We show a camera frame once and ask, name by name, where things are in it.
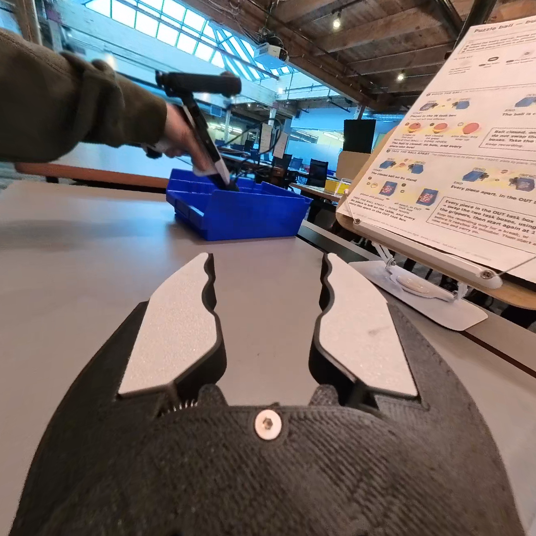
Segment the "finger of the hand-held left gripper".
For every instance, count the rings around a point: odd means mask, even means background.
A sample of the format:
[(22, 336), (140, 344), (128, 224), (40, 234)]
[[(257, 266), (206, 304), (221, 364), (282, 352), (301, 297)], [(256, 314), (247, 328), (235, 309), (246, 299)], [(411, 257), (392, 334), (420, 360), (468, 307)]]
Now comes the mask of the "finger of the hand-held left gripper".
[(199, 178), (207, 178), (218, 189), (224, 191), (238, 192), (239, 188), (236, 182), (231, 179), (229, 170), (227, 169), (223, 159), (218, 160), (209, 170), (201, 171), (196, 166), (192, 166), (192, 172)]

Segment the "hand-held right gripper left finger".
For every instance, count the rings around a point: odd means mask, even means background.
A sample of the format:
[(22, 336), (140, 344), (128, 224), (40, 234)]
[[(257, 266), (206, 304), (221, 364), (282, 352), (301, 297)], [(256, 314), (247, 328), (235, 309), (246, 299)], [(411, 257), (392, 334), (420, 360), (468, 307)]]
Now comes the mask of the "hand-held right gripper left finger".
[(151, 295), (123, 379), (121, 398), (163, 393), (192, 403), (203, 386), (222, 378), (227, 357), (217, 298), (214, 257), (202, 252)]

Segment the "blue plastic bin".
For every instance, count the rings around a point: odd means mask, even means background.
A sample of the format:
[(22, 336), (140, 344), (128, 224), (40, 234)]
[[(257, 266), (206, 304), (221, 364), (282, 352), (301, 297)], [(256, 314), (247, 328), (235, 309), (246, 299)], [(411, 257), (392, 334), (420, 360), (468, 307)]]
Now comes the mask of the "blue plastic bin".
[(239, 178), (238, 191), (217, 188), (192, 171), (171, 171), (166, 200), (177, 221), (206, 241), (295, 236), (312, 200), (293, 191)]

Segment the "grey desk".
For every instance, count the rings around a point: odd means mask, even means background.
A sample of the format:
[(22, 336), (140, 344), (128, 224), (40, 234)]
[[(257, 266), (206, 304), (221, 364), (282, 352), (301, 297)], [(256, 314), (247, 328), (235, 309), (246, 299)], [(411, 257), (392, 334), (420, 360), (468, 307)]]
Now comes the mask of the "grey desk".
[(1, 192), (1, 535), (67, 390), (138, 303), (214, 256), (233, 405), (305, 405), (322, 253), (300, 238), (206, 243), (163, 195), (15, 182)]

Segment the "instruction sheet on stand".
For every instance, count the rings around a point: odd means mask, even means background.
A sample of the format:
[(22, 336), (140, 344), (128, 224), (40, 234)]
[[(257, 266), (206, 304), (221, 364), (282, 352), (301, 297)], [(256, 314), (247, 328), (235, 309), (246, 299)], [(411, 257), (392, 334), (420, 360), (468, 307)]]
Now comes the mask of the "instruction sheet on stand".
[[(338, 208), (349, 198), (367, 165), (372, 163), (394, 130), (385, 135), (372, 153), (350, 189), (345, 191)], [(370, 240), (381, 258), (370, 265), (354, 264), (355, 269), (382, 290), (444, 327), (463, 331), (487, 318), (486, 312), (464, 299), (469, 287), (495, 295), (504, 303), (535, 309), (535, 291), (519, 287), (515, 282), (520, 280), (533, 286), (535, 283), (414, 242), (357, 218), (346, 217), (338, 213), (338, 209), (337, 220), (349, 231)]]

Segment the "ceiling projector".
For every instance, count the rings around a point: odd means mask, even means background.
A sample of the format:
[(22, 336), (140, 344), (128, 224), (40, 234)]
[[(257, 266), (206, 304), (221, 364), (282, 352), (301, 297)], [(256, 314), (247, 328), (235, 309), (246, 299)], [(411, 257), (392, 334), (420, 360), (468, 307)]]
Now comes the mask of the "ceiling projector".
[(254, 49), (253, 59), (270, 69), (279, 69), (288, 64), (288, 52), (282, 46), (265, 42)]

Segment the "black panel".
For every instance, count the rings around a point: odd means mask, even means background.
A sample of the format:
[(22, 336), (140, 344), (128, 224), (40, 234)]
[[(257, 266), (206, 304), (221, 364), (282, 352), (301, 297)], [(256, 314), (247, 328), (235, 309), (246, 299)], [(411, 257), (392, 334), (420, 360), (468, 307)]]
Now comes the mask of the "black panel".
[(375, 119), (344, 120), (343, 151), (370, 155), (376, 130)]

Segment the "white table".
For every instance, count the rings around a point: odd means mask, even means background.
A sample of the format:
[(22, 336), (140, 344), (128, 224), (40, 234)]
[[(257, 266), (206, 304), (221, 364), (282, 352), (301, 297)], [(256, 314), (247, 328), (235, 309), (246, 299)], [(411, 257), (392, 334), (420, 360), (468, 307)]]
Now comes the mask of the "white table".
[(168, 157), (151, 159), (143, 149), (134, 146), (115, 149), (83, 143), (56, 161), (20, 162), (15, 164), (15, 170), (45, 178), (165, 189), (171, 171), (180, 163)]

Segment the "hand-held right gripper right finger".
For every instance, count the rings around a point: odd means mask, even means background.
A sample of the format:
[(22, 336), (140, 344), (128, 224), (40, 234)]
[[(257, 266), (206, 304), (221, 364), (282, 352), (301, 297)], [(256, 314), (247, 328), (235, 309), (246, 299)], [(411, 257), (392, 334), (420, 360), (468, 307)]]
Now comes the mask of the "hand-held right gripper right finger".
[(384, 296), (335, 253), (324, 254), (320, 282), (308, 362), (314, 380), (334, 387), (339, 404), (377, 404), (377, 396), (418, 401)]

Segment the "person's left hand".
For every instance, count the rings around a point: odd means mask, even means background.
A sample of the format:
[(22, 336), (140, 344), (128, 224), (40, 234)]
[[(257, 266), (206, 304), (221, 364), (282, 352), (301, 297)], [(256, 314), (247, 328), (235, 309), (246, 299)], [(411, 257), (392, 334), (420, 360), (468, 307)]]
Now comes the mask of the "person's left hand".
[(159, 149), (167, 157), (179, 157), (184, 154), (191, 156), (192, 159), (202, 157), (203, 153), (197, 139), (178, 108), (173, 104), (166, 104), (166, 112), (164, 133), (157, 143)]

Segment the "person's left forearm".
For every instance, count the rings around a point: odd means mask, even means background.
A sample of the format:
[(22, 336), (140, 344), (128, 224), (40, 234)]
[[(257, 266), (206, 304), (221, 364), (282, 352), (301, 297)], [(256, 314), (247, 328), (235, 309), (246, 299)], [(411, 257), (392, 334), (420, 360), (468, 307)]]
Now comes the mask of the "person's left forearm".
[(104, 61), (1, 30), (1, 161), (47, 163), (81, 142), (154, 145), (166, 119), (161, 97)]

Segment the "printed instruction sheet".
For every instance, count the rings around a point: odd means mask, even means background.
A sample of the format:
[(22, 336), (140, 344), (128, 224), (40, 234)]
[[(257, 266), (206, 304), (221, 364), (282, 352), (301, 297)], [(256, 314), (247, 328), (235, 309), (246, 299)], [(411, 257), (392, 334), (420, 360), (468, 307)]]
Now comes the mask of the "printed instruction sheet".
[(535, 283), (535, 17), (473, 27), (338, 213)]

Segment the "cardboard panel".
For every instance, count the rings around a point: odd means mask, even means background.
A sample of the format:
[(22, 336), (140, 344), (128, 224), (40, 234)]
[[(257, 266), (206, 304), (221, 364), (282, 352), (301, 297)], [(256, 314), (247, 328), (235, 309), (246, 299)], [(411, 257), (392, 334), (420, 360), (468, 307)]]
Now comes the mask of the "cardboard panel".
[(336, 177), (338, 180), (353, 182), (360, 170), (369, 160), (370, 153), (341, 151), (338, 156)]

